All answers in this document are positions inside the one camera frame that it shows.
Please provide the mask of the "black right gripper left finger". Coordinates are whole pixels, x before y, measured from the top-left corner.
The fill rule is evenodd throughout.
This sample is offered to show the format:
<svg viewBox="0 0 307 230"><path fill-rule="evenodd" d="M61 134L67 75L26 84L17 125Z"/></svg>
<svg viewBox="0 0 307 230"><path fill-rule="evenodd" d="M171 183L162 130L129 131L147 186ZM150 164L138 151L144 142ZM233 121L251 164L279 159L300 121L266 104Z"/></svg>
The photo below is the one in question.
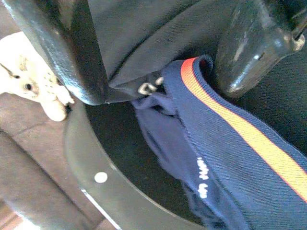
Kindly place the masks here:
<svg viewBox="0 0 307 230"><path fill-rule="evenodd" d="M6 0L4 6L75 97L89 105L105 102L106 72L87 1Z"/></svg>

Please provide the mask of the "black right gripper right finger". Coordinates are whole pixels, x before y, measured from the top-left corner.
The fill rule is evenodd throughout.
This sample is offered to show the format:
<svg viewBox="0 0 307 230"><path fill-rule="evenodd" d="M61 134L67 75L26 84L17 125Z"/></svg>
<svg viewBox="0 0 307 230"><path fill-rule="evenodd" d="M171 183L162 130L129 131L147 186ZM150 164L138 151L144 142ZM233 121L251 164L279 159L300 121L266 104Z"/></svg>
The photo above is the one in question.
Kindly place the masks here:
<svg viewBox="0 0 307 230"><path fill-rule="evenodd" d="M226 97L241 97L306 39L306 1L240 0L215 58L216 85Z"/></svg>

